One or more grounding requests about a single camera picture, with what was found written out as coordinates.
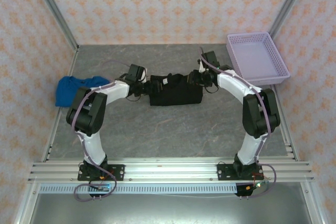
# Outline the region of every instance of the wall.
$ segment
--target wall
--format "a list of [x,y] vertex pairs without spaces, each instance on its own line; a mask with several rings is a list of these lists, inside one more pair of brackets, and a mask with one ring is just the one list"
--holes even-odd
[[77,43],[223,43],[268,31],[285,0],[56,0]]
[[297,0],[275,42],[291,73],[279,90],[293,138],[336,220],[336,0]]
[[0,223],[12,223],[73,51],[43,0],[0,0]]

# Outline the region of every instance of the black mounting plate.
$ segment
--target black mounting plate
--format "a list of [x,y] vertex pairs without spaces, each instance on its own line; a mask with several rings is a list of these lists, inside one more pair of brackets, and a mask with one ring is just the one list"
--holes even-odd
[[[249,173],[244,174],[242,177],[238,177],[233,168],[233,164],[217,165],[218,180],[254,180],[253,174],[263,174],[263,168],[261,166],[256,166],[255,169],[249,170]],[[256,180],[264,180],[264,177],[262,175],[256,175]]]
[[[101,179],[100,177],[91,177],[89,174],[85,174],[86,169],[83,169],[84,165],[79,166],[78,181],[113,181],[113,179],[108,176],[106,179]],[[107,170],[116,177],[117,181],[123,181],[125,175],[125,165],[108,165]]]

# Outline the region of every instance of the orange floral wallpaper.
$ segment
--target orange floral wallpaper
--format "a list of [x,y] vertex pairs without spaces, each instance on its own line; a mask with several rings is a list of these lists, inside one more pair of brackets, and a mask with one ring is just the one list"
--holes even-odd
[[223,43],[268,31],[285,0],[55,0],[78,44]]
[[0,0],[0,223],[12,223],[73,51],[44,0]]
[[336,0],[297,0],[275,43],[291,73],[279,89],[292,135],[336,220]]

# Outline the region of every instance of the purple basket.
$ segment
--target purple basket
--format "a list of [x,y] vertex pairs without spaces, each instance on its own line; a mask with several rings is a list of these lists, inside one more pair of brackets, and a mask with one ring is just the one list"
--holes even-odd
[[290,77],[268,33],[230,34],[227,51],[236,73],[256,86],[282,83]]

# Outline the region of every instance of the blue cloth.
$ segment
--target blue cloth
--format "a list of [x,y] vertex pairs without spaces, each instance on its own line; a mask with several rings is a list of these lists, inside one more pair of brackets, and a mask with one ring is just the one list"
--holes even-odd
[[59,80],[56,89],[56,106],[57,107],[70,107],[74,100],[77,90],[82,87],[99,87],[110,83],[109,80],[101,77],[94,76],[88,79],[77,79],[73,76],[64,76]]

